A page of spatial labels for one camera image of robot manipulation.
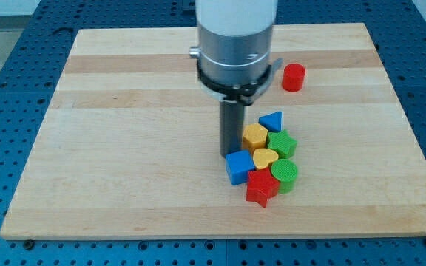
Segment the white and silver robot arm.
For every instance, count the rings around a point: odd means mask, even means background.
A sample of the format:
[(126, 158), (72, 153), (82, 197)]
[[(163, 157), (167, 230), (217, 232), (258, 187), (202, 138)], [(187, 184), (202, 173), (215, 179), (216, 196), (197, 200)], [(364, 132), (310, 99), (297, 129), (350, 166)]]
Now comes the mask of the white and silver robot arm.
[(271, 62), (277, 0), (197, 0), (197, 76), (220, 102), (252, 105), (263, 95), (282, 66)]

